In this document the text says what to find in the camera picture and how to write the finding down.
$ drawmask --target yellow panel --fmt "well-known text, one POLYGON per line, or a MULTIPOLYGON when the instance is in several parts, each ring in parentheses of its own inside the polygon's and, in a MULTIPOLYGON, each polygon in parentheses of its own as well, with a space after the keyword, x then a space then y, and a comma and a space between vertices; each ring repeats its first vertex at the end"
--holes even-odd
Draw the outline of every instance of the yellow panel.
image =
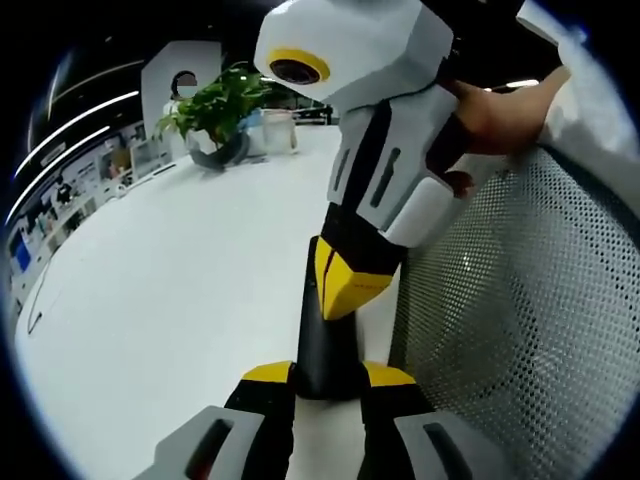
POLYGON ((287 383, 290 366, 291 362, 278 362, 260 365, 259 367, 247 372, 242 379, 253 380, 254 382, 287 383))
POLYGON ((327 261, 329 261, 329 255, 331 254, 331 247, 322 237, 318 237, 318 243, 316 244, 316 256, 314 259, 314 265, 316 270, 316 284, 318 286, 318 300, 320 309, 322 310, 322 294, 324 292, 324 270, 327 267, 327 261))
POLYGON ((393 385, 411 385, 416 383, 413 377, 398 368, 388 367, 376 362, 363 362, 369 374, 372 387, 391 387, 393 385))
POLYGON ((295 60, 304 63, 318 72, 321 82, 324 82, 331 74, 327 62, 313 53, 300 50, 299 48, 275 48, 271 50, 267 62, 271 65, 277 60, 295 60))
POLYGON ((387 288, 392 278, 391 275, 354 272, 335 252, 325 279, 323 317, 337 320, 357 310, 387 288))

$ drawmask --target robot camera eye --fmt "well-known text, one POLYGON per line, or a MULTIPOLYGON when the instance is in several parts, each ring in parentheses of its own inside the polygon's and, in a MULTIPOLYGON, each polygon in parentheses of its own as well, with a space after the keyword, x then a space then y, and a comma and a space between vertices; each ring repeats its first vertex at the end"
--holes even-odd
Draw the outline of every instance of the robot camera eye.
POLYGON ((270 67, 279 79, 294 85, 311 85, 321 79, 320 73, 315 68, 298 60, 276 60, 270 67))

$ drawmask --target white table surface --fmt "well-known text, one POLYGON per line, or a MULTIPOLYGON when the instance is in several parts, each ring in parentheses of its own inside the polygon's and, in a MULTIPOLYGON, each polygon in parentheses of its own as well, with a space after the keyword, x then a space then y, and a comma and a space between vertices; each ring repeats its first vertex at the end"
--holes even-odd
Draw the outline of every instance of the white table surface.
MULTIPOLYGON (((300 153, 215 175, 188 158, 109 202, 51 261, 19 368, 52 438, 84 478, 129 479, 156 443, 223 405, 254 366, 295 360, 308 241, 319 232, 337 127, 299 127, 300 153)), ((359 312, 386 362, 397 279, 359 312)), ((288 479, 355 478, 359 403, 298 401, 288 479)))

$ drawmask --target ceiling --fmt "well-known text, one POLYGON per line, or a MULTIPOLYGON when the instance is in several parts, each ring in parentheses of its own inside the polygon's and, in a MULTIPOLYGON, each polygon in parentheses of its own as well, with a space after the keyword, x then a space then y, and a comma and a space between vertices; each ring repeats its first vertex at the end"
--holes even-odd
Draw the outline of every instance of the ceiling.
MULTIPOLYGON (((10 32, 4 43, 11 41, 17 47, 7 61, 21 73, 21 78, 16 82, 19 91, 9 95, 13 115, 7 135, 10 141, 2 145, 2 178, 7 178, 28 153, 29 125, 33 147, 89 108, 138 90, 141 68, 169 41, 220 41, 225 63, 251 60, 261 20, 279 3, 281 0, 225 0, 176 13, 156 11, 157 19, 154 15, 141 18, 114 8, 82 21, 56 11, 34 19, 28 31, 10 32), (32 32, 44 34, 44 40, 27 47, 33 40, 29 37, 32 32), (115 70, 100 75, 111 69, 115 70), (56 95, 51 98, 49 111, 48 90, 56 72, 56 95)), ((457 76, 462 80, 481 87, 497 86, 513 80, 543 78, 559 64, 553 46, 515 22, 522 0, 427 3, 456 32, 461 54, 457 76)), ((141 119, 139 97, 133 97, 87 117, 52 146, 63 141, 67 146, 73 145, 106 124, 113 130, 141 119)), ((9 201, 41 170, 39 162, 31 163, 13 183, 9 201)))

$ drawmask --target wall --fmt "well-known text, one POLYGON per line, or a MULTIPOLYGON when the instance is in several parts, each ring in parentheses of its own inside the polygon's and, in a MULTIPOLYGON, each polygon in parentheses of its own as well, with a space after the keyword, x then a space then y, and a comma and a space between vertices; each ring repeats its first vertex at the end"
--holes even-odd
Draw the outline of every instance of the wall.
POLYGON ((142 116, 147 137, 153 135, 163 108, 171 97, 171 80, 181 70, 196 75, 198 86, 213 82, 222 65, 220 43, 177 41, 168 43, 143 69, 141 79, 142 116))
MULTIPOLYGON (((142 122, 136 122, 132 125, 128 125, 120 130, 118 130, 117 132, 111 132, 113 135, 115 135, 116 133, 120 133, 122 135, 122 137, 124 138, 125 142, 127 142, 127 144, 129 144, 131 142, 131 138, 136 134, 136 127, 138 125, 140 125, 142 122)), ((110 146, 109 141, 107 142, 103 142, 100 145, 98 145, 97 147, 89 150, 88 152, 86 152, 84 155, 82 155, 81 157, 78 157, 73 163, 71 163, 70 165, 67 165, 63 170, 62 170, 62 178, 64 179, 64 181, 66 183, 68 183, 69 185, 75 185, 73 184, 73 180, 78 178, 79 172, 80 170, 86 168, 90 163, 93 162, 97 162, 97 160, 99 160, 104 154, 106 154, 107 152, 109 152, 111 150, 111 146, 110 146)), ((100 172, 99 169, 97 168, 98 165, 96 164, 96 170, 95 170, 95 175, 90 175, 87 176, 85 178, 82 179, 82 183, 84 185, 84 189, 85 191, 90 190, 92 188, 98 188, 100 186, 100 172)), ((46 203, 49 198, 51 197, 51 194, 56 191, 57 187, 55 182, 48 188, 46 189, 41 195, 40 198, 42 200, 42 203, 46 203)))

